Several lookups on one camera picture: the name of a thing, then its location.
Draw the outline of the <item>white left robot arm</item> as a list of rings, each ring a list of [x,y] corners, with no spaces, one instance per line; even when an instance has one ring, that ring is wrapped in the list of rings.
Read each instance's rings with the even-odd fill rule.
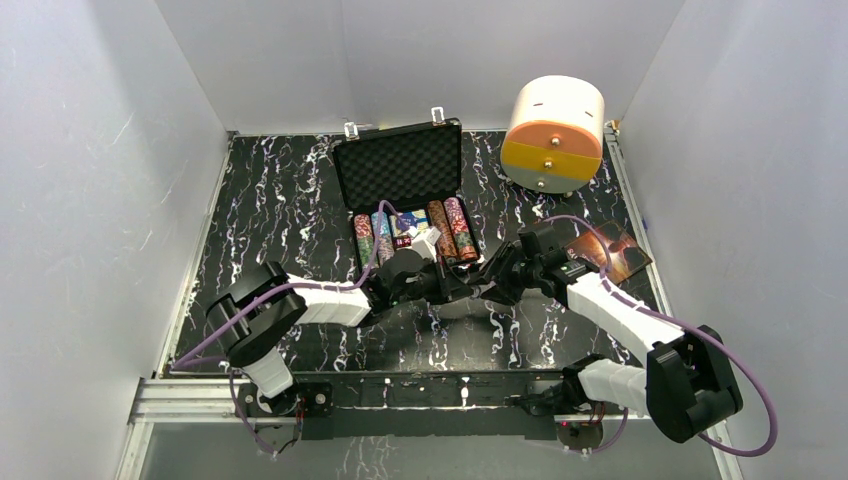
[[[367,327],[406,303],[443,305],[479,292],[470,278],[410,249],[371,269],[358,283],[309,281],[271,261],[221,293],[207,308],[206,319],[218,332],[229,365],[255,386],[257,406],[286,416],[297,407],[300,389],[278,345],[293,327]]]

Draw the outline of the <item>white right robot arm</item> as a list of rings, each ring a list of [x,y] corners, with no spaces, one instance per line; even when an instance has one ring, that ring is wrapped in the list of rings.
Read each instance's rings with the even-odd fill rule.
[[[590,413],[601,402],[647,414],[670,440],[683,443],[738,413],[744,405],[721,337],[658,319],[610,282],[593,262],[570,254],[549,225],[520,231],[480,272],[486,300],[515,305],[537,289],[622,344],[636,365],[590,355],[563,370],[565,405]]]

